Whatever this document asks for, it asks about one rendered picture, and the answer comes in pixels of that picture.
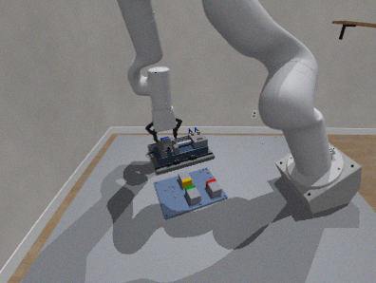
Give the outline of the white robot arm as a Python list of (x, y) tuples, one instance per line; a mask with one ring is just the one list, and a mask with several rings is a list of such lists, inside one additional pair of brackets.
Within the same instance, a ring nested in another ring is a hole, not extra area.
[[(117, 1), (136, 50), (127, 72), (129, 83), (137, 95), (151, 97), (152, 107), (167, 109), (172, 106), (169, 68), (154, 67), (148, 69), (148, 77), (141, 75), (142, 68), (163, 56), (152, 0)], [(235, 50), (257, 59), (270, 72), (258, 110), (269, 128), (290, 131), (283, 134), (291, 150), (291, 178), (306, 187), (337, 180), (344, 164), (329, 145), (322, 113), (313, 106), (318, 65), (312, 53), (276, 24), (257, 0), (202, 0), (202, 5), (209, 22)]]

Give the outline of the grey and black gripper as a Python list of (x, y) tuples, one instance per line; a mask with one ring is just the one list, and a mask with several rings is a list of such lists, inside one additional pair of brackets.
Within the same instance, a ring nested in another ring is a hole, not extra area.
[[(176, 118), (173, 106), (163, 110), (153, 108), (152, 115), (152, 122), (148, 124), (145, 129), (153, 135), (156, 143), (158, 143), (157, 133), (166, 130), (173, 129), (173, 135), (175, 139), (177, 138), (178, 129), (180, 128), (182, 120)], [(178, 124), (176, 122), (178, 122)], [(152, 126), (154, 126), (153, 131), (150, 129)]]

